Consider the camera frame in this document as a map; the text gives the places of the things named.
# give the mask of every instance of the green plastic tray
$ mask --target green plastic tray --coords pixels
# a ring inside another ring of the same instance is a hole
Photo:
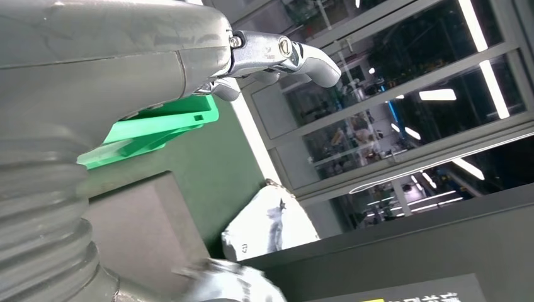
[[[190,96],[116,122],[102,146],[80,155],[78,164],[94,169],[165,147],[168,141],[219,119],[211,96]]]

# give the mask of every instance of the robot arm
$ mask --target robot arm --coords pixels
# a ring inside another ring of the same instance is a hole
[[[319,50],[232,33],[217,10],[178,1],[0,1],[0,40],[0,301],[147,295],[99,265],[76,194],[87,173],[77,157],[116,121],[194,92],[231,100],[215,84],[225,77],[330,86],[340,74]]]
[[[252,74],[260,81],[272,84],[281,73],[294,75],[299,81],[314,81],[322,87],[335,85],[339,67],[321,50],[292,42],[286,36],[254,31],[235,31],[230,37],[231,64],[229,70],[216,80],[206,82],[197,94],[213,93],[233,101],[239,96],[224,81],[224,77],[244,77]]]

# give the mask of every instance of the wall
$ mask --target wall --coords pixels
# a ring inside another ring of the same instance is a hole
[[[343,233],[343,228],[339,223],[338,216],[330,201],[305,206],[304,210],[314,224],[315,230],[317,230],[320,238],[327,238]]]
[[[296,129],[297,122],[282,93],[280,84],[274,84],[253,94],[253,101],[261,121],[271,138]],[[308,158],[304,140],[298,139],[276,148],[292,187],[302,187],[319,181],[319,176]]]
[[[246,264],[291,302],[469,273],[487,302],[534,301],[533,194],[517,187]]]

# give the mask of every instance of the metal screw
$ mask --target metal screw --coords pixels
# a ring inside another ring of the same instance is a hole
[[[284,57],[289,58],[289,56],[291,56],[291,41],[287,37],[283,36],[280,38],[280,41],[278,42],[278,48]]]
[[[230,37],[230,47],[237,48],[243,45],[243,41],[238,36]]]

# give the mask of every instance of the silver metal part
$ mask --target silver metal part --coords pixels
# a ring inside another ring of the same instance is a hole
[[[224,101],[235,101],[241,94],[239,87],[234,85],[227,79],[217,79],[213,82],[208,82],[202,85],[197,91],[197,95],[214,94]]]
[[[339,67],[318,48],[291,42],[282,35],[258,33],[255,31],[236,31],[230,39],[231,45],[240,45],[232,49],[232,67],[222,75],[242,77],[255,72],[271,71],[273,75],[261,74],[260,79],[272,82],[278,73],[301,75],[299,81],[312,80],[323,87],[335,85],[341,77]]]
[[[280,73],[275,72],[274,70],[269,70],[269,72],[258,71],[258,72],[253,73],[251,77],[267,85],[272,85],[278,82],[278,80],[280,79]]]
[[[278,42],[278,49],[280,49],[280,53],[284,57],[289,58],[293,53],[291,40],[289,40],[286,36],[282,36],[280,38],[280,42]]]
[[[227,76],[246,76],[287,60],[279,51],[280,35],[241,30],[235,31],[234,36],[238,36],[243,45],[232,49],[232,67]]]
[[[243,45],[243,41],[238,36],[230,37],[230,47],[237,48]]]

